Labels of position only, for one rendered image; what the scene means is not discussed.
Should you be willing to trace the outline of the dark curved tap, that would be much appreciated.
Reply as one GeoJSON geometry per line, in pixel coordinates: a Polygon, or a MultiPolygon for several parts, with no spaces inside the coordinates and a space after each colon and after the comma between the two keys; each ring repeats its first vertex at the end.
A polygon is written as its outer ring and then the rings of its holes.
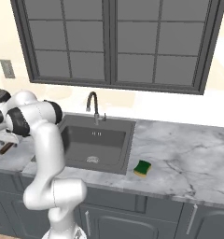
{"type": "Polygon", "coordinates": [[[87,106],[86,106],[87,112],[91,111],[92,101],[94,102],[94,122],[95,122],[95,125],[98,125],[99,124],[98,99],[97,99],[97,94],[95,91],[90,92],[88,96],[87,106]]]}

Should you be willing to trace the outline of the grey kitchen sink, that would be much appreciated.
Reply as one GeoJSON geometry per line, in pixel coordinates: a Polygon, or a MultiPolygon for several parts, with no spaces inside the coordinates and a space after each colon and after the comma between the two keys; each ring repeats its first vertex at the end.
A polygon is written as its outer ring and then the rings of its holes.
{"type": "Polygon", "coordinates": [[[135,122],[65,115],[59,124],[65,164],[86,170],[125,175],[135,122]]]}

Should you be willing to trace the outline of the green and yellow sponge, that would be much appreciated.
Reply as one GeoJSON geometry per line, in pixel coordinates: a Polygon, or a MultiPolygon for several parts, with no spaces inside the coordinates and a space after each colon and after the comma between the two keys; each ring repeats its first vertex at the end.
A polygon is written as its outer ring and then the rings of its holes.
{"type": "Polygon", "coordinates": [[[150,162],[139,161],[139,163],[133,169],[133,172],[138,176],[145,177],[150,168],[151,168],[150,162]]]}

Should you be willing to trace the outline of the grey wall socket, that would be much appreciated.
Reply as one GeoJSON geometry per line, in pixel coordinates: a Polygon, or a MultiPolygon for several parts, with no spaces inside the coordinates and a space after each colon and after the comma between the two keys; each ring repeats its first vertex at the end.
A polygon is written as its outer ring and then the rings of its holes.
{"type": "Polygon", "coordinates": [[[10,60],[1,60],[0,64],[2,66],[5,78],[14,78],[14,70],[10,60]]]}

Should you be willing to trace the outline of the grey cupboard door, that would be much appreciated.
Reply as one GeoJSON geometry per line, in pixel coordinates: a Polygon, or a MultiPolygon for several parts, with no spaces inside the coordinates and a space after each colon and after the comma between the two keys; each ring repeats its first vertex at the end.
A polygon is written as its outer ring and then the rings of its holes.
{"type": "Polygon", "coordinates": [[[0,203],[20,239],[34,239],[32,212],[23,203],[24,190],[31,182],[30,178],[19,173],[0,173],[0,203]]]}
{"type": "Polygon", "coordinates": [[[132,212],[82,204],[82,228],[87,231],[85,212],[90,212],[91,236],[88,239],[175,239],[176,224],[132,212]]]}
{"type": "Polygon", "coordinates": [[[224,209],[198,205],[190,235],[186,235],[193,204],[184,204],[175,239],[224,239],[224,209]]]}

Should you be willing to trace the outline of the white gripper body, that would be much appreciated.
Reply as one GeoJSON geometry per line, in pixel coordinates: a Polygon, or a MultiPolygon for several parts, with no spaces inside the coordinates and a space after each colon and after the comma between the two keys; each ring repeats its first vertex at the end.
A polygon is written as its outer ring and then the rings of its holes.
{"type": "Polygon", "coordinates": [[[7,143],[13,143],[18,145],[22,140],[20,135],[14,133],[8,133],[6,130],[0,131],[0,145],[3,146],[7,143]]]}

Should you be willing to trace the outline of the grey false drawer front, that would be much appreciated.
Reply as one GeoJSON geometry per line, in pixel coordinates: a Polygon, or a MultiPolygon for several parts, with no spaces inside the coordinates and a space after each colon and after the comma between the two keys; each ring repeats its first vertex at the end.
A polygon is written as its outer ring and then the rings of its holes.
{"type": "Polygon", "coordinates": [[[182,203],[179,202],[96,188],[88,188],[85,202],[139,213],[148,211],[170,217],[177,217],[182,208],[182,203]]]}

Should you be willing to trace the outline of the dark grey framed window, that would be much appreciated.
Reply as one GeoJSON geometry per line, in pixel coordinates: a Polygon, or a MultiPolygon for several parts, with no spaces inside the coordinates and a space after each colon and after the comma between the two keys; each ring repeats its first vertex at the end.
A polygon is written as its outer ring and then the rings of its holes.
{"type": "Polygon", "coordinates": [[[202,94],[224,0],[10,0],[33,83],[202,94]]]}

